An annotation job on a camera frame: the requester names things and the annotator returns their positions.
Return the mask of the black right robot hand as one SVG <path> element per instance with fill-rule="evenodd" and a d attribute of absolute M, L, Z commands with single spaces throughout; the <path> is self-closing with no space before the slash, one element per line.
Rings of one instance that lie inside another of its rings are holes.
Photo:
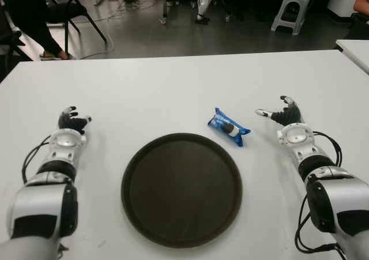
<path fill-rule="evenodd" d="M 280 99 L 287 105 L 282 111 L 270 112 L 263 109 L 257 109 L 255 110 L 255 113 L 264 118 L 271 119 L 283 126 L 288 126 L 293 123 L 303 123 L 303 117 L 296 102 L 289 96 L 280 96 Z"/>

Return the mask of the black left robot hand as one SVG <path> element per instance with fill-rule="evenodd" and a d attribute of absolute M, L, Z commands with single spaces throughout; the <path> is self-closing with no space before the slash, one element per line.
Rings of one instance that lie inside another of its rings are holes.
<path fill-rule="evenodd" d="M 58 127 L 59 129 L 72 129 L 84 135 L 84 129 L 91 121 L 92 118 L 90 116 L 84 118 L 78 117 L 77 107 L 70 106 L 61 112 L 58 118 Z"/>

